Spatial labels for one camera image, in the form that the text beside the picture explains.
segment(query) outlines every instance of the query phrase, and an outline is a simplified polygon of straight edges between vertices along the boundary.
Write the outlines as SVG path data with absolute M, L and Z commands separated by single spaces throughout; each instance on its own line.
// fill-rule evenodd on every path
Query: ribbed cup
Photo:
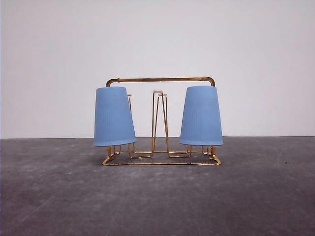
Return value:
M 203 146 L 223 144 L 216 87 L 187 88 L 180 143 Z
M 136 141 L 126 88 L 98 88 L 94 146 L 123 145 Z

